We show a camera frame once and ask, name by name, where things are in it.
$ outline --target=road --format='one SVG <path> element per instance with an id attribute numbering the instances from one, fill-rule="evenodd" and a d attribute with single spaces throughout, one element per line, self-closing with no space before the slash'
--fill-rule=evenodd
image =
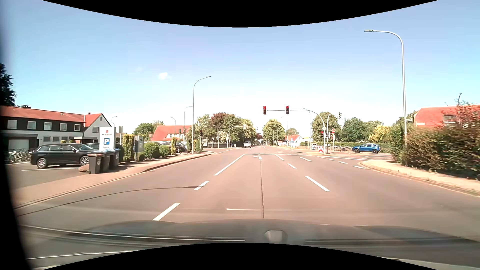
<path id="1" fill-rule="evenodd" d="M 319 157 L 263 146 L 214 151 L 19 209 L 19 222 L 83 230 L 137 220 L 266 218 L 480 236 L 479 197 L 359 165 L 372 154 Z"/>

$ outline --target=lamp post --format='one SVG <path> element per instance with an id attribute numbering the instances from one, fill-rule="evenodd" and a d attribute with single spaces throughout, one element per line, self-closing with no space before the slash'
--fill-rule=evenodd
<path id="1" fill-rule="evenodd" d="M 175 127 L 173 128 L 173 136 L 176 138 L 176 132 L 177 132 L 177 120 L 175 120 Z"/>
<path id="2" fill-rule="evenodd" d="M 191 106 L 185 107 L 185 109 L 183 110 L 183 140 L 185 140 L 185 111 L 187 110 L 187 108 L 190 107 Z"/>
<path id="3" fill-rule="evenodd" d="M 399 35 L 395 34 L 394 32 L 389 31 L 379 31 L 379 30 L 364 30 L 364 32 L 380 32 L 380 33 L 389 33 L 395 35 L 398 39 L 400 39 L 400 43 L 402 44 L 402 82 L 403 82 L 403 125 L 404 125 L 404 134 L 405 134 L 405 146 L 407 145 L 407 102 L 406 102 L 406 94 L 405 94 L 405 61 L 404 61 L 404 53 L 403 53 L 403 40 L 400 38 Z"/>
<path id="4" fill-rule="evenodd" d="M 195 124 L 195 117 L 194 117 L 194 111 L 195 111 L 195 84 L 198 83 L 198 81 L 196 81 L 194 84 L 193 84 L 193 98 L 192 98 L 192 154 L 193 154 L 193 124 Z"/>

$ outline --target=white sign board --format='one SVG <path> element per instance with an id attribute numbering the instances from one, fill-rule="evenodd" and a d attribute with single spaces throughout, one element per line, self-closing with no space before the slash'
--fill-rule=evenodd
<path id="1" fill-rule="evenodd" d="M 115 127 L 101 126 L 100 127 L 100 149 L 115 149 Z"/>

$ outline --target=red roof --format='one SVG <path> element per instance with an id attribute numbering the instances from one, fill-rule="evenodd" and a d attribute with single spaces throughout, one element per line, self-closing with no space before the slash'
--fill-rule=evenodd
<path id="1" fill-rule="evenodd" d="M 473 105 L 480 110 L 480 105 Z M 456 115 L 456 106 L 421 108 L 414 117 L 419 127 L 437 127 L 444 123 L 444 115 Z"/>
<path id="2" fill-rule="evenodd" d="M 6 117 L 21 117 L 31 119 L 57 120 L 57 121 L 71 121 L 84 122 L 83 114 L 67 113 L 51 110 L 27 109 L 12 106 L 0 106 L 1 115 Z"/>
<path id="3" fill-rule="evenodd" d="M 188 133 L 188 129 L 189 126 L 185 126 L 185 134 Z M 156 126 L 155 133 L 152 136 L 152 141 L 169 141 L 172 138 L 167 138 L 167 135 L 173 134 L 174 131 L 176 134 L 178 134 L 179 130 L 181 130 L 180 134 L 183 134 L 183 125 L 158 125 Z"/>
<path id="4" fill-rule="evenodd" d="M 89 127 L 95 120 L 102 115 L 101 113 L 86 114 L 85 115 L 85 127 Z"/>

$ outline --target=building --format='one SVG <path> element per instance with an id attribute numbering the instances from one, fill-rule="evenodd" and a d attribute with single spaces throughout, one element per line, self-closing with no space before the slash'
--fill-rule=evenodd
<path id="1" fill-rule="evenodd" d="M 472 105 L 480 111 L 480 105 Z M 438 127 L 455 124 L 457 106 L 421 108 L 414 116 L 413 121 L 418 127 Z"/>
<path id="2" fill-rule="evenodd" d="M 185 126 L 185 135 L 188 133 L 189 126 Z M 152 136 L 152 142 L 169 141 L 175 136 L 177 140 L 184 141 L 183 125 L 158 125 Z"/>
<path id="3" fill-rule="evenodd" d="M 91 114 L 90 112 L 84 115 L 85 129 L 81 136 L 75 137 L 76 143 L 97 143 L 100 139 L 100 127 L 111 124 L 106 120 L 102 113 Z"/>
<path id="4" fill-rule="evenodd" d="M 0 106 L 3 143 L 8 150 L 31 149 L 43 144 L 83 136 L 84 115 L 60 111 Z"/>

